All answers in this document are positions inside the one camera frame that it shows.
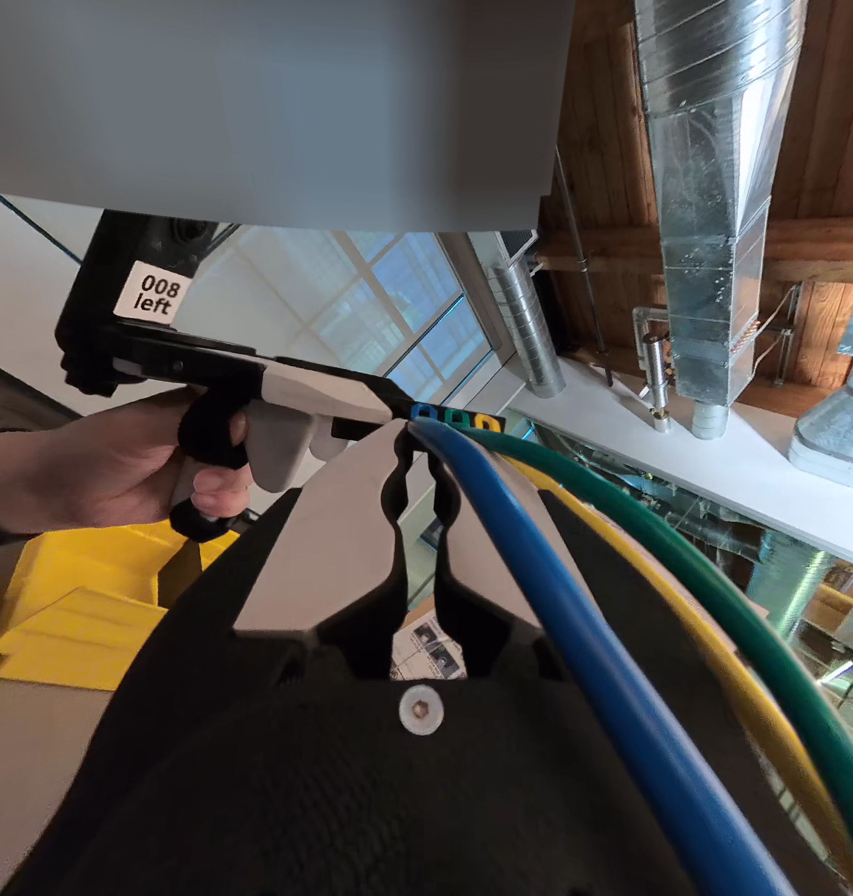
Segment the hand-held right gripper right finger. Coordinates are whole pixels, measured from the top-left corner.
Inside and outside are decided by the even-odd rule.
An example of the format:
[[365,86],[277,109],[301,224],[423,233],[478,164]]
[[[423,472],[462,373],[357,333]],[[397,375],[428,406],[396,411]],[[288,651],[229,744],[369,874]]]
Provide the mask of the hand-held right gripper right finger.
[[443,524],[439,622],[470,678],[588,678],[595,600],[577,564],[591,529],[549,487],[463,433],[427,433]]

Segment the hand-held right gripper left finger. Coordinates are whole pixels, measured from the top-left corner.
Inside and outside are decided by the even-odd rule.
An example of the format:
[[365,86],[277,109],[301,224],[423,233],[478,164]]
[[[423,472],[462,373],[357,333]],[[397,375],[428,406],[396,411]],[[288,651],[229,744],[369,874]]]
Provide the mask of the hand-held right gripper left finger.
[[356,442],[301,489],[234,623],[250,638],[339,650],[357,678],[388,678],[407,614],[398,520],[408,505],[408,426]]

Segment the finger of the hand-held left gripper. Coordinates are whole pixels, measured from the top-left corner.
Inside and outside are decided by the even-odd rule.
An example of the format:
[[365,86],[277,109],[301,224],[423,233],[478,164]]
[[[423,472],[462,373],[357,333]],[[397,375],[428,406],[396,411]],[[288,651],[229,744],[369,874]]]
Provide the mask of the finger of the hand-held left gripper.
[[261,399],[274,407],[376,426],[410,417],[413,399],[385,378],[264,358],[261,367]]

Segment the black network switch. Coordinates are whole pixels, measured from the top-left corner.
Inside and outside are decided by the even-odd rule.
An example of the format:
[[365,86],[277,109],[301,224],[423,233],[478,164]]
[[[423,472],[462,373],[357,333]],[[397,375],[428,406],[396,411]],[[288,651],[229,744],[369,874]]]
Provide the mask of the black network switch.
[[[389,421],[429,419],[456,428],[472,428],[503,434],[507,428],[505,418],[467,409],[435,405],[421,401],[401,402],[391,408]],[[375,432],[385,423],[335,418],[331,424],[331,436],[349,442],[357,442]]]

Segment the yellow plastic bin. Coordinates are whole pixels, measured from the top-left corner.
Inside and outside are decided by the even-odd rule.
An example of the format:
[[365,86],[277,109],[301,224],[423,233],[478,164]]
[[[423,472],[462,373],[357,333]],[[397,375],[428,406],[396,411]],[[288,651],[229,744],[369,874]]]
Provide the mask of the yellow plastic bin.
[[0,680],[115,691],[183,590],[238,539],[197,545],[162,522],[28,541],[0,609]]

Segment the person's left hand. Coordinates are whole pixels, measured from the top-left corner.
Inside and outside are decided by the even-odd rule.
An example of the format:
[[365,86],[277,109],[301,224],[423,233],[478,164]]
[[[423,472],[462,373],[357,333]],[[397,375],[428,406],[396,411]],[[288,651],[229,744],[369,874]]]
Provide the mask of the person's left hand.
[[184,466],[184,388],[46,431],[0,431],[0,545],[46,532],[155,524]]

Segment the printed instruction sheet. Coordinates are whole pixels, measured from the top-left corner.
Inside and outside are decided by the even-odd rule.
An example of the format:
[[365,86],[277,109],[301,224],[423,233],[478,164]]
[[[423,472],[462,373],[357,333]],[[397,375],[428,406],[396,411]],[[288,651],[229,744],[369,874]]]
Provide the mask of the printed instruction sheet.
[[394,681],[467,678],[461,647],[444,633],[432,604],[410,613],[393,636],[389,675]]

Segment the window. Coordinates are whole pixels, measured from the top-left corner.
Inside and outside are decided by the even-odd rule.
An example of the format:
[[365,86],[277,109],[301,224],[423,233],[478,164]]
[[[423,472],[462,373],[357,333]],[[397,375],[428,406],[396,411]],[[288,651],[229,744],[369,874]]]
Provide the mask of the window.
[[428,232],[243,226],[203,262],[174,328],[263,357],[386,376],[436,404],[493,353]]

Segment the metal pipe fitting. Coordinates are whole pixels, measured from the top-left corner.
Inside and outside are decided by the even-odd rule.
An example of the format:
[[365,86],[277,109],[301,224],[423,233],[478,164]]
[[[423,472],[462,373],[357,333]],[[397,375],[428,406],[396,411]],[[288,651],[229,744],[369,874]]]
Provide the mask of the metal pipe fitting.
[[664,308],[637,307],[633,311],[633,327],[639,367],[645,374],[643,396],[650,399],[655,430],[667,434],[671,428],[668,407],[671,374],[666,353],[669,342],[668,312]]

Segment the round metal duct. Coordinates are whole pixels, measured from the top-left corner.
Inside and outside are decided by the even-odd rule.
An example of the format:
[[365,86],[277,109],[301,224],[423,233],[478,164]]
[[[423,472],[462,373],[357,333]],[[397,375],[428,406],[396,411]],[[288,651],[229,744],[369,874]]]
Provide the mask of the round metal duct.
[[536,230],[470,231],[468,239],[524,369],[530,391],[551,399],[566,386],[529,266]]

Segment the large rectangular metal duct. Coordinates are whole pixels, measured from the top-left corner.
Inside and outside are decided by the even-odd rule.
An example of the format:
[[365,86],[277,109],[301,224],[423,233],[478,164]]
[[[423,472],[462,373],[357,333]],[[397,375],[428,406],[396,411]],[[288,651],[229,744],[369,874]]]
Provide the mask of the large rectangular metal duct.
[[679,395],[721,438],[754,374],[766,230],[805,1],[634,3]]

